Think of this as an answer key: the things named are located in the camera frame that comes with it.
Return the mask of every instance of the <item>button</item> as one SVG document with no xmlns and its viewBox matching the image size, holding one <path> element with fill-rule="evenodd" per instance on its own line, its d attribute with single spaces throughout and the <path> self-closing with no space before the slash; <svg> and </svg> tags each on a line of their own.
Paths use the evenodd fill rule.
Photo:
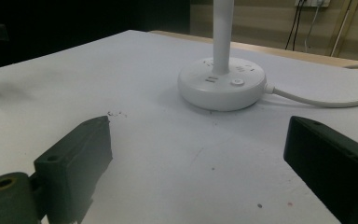
<svg viewBox="0 0 358 224">
<path fill-rule="evenodd" d="M 233 85 L 233 86 L 243 86 L 243 84 L 245 84 L 243 79 L 235 78 L 235 79 L 231 80 L 231 85 Z"/>
</svg>

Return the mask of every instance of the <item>white table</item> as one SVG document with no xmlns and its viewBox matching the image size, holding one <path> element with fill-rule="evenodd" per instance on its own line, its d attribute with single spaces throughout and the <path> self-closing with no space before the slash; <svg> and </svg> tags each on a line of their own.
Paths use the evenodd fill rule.
<svg viewBox="0 0 358 224">
<path fill-rule="evenodd" d="M 84 223 L 338 223 L 282 154 L 288 122 L 316 119 L 358 142 L 358 107 L 265 95 L 235 112 L 189 105 L 182 67 L 212 46 L 128 31 L 0 68 L 0 175 L 33 161 L 84 120 L 112 114 L 114 159 Z M 233 49 L 268 83 L 315 99 L 358 97 L 358 71 Z"/>
</svg>

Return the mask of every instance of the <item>dark background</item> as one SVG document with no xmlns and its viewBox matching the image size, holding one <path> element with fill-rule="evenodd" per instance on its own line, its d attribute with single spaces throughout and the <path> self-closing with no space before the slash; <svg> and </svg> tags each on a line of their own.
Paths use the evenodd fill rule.
<svg viewBox="0 0 358 224">
<path fill-rule="evenodd" d="M 126 30 L 189 33 L 190 0 L 0 0 L 0 66 Z"/>
</svg>

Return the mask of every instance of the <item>wall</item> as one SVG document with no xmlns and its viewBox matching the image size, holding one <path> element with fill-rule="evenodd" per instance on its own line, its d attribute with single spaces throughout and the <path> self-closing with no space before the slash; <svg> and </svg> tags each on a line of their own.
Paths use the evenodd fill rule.
<svg viewBox="0 0 358 224">
<path fill-rule="evenodd" d="M 337 19 L 346 0 L 331 0 L 322 8 L 309 38 L 308 53 L 329 54 Z M 296 38 L 296 51 L 305 51 L 304 40 L 309 32 L 315 7 L 304 7 Z M 212 37 L 213 0 L 192 0 L 190 33 Z M 241 43 L 284 49 L 296 14 L 293 0 L 236 0 L 232 40 Z M 358 8 L 338 57 L 358 60 Z"/>
</svg>

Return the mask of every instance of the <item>round white base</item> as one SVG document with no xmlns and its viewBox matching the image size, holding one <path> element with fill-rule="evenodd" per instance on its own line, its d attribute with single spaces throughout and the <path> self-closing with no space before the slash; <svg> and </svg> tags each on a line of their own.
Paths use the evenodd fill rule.
<svg viewBox="0 0 358 224">
<path fill-rule="evenodd" d="M 192 105 L 217 111 L 231 111 L 254 104 L 267 84 L 263 69 L 255 63 L 229 59 L 229 73 L 213 73 L 213 59 L 185 67 L 178 78 L 181 95 Z"/>
</svg>

